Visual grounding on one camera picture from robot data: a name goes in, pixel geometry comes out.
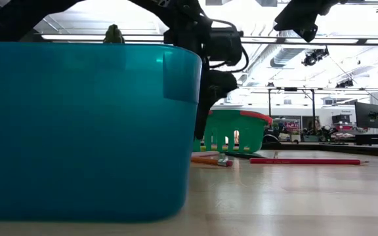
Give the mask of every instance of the computer monitor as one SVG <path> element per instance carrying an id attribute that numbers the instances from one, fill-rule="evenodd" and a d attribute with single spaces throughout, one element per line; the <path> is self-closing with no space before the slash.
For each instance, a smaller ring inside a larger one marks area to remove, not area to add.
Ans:
<path id="1" fill-rule="evenodd" d="M 378 128 L 378 105 L 355 102 L 357 127 Z"/>

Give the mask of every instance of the wooden table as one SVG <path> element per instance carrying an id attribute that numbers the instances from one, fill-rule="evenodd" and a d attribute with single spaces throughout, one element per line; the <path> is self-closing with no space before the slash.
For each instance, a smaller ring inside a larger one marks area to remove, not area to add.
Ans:
<path id="1" fill-rule="evenodd" d="M 273 151 L 261 155 L 273 157 Z M 194 165 L 186 206 L 152 224 L 0 222 L 0 236 L 378 236 L 378 157 L 280 151 L 279 158 L 360 158 L 366 166 Z"/>
<path id="2" fill-rule="evenodd" d="M 378 134 L 356 134 L 357 145 L 378 145 Z"/>

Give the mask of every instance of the green plastic basket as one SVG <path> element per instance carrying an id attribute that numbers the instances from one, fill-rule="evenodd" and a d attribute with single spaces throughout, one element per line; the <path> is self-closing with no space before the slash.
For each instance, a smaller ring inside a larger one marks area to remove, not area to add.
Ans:
<path id="1" fill-rule="evenodd" d="M 201 146 L 200 140 L 195 140 L 193 151 L 254 153 L 261 149 L 264 128 L 270 124 L 272 118 L 254 111 L 210 111 L 205 128 L 204 146 Z M 234 143 L 235 131 L 239 132 L 239 146 Z"/>

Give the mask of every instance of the person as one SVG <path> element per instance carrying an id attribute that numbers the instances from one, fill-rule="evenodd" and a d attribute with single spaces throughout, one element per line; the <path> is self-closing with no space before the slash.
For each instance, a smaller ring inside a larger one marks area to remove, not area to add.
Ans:
<path id="1" fill-rule="evenodd" d="M 316 134 L 317 131 L 320 130 L 320 128 L 321 128 L 321 127 L 320 127 L 320 121 L 319 121 L 318 119 L 316 119 L 316 120 L 314 121 L 314 123 L 316 124 L 316 129 L 313 130 L 313 120 L 311 120 L 311 121 L 308 122 L 307 130 L 308 130 L 308 131 L 313 130 L 313 133 Z"/>

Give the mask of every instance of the green object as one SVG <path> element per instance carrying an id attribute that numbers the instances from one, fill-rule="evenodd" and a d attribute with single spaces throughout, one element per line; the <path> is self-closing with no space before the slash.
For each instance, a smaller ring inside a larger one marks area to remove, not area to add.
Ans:
<path id="1" fill-rule="evenodd" d="M 213 110 L 205 128 L 205 151 L 254 153 L 261 149 L 264 128 L 272 119 L 261 113 L 238 110 Z M 239 132 L 239 147 L 234 145 L 234 133 Z M 201 150 L 200 140 L 195 140 L 193 151 Z"/>
<path id="2" fill-rule="evenodd" d="M 109 26 L 103 43 L 125 43 L 122 32 L 117 27 L 117 25 L 112 24 L 111 26 Z"/>

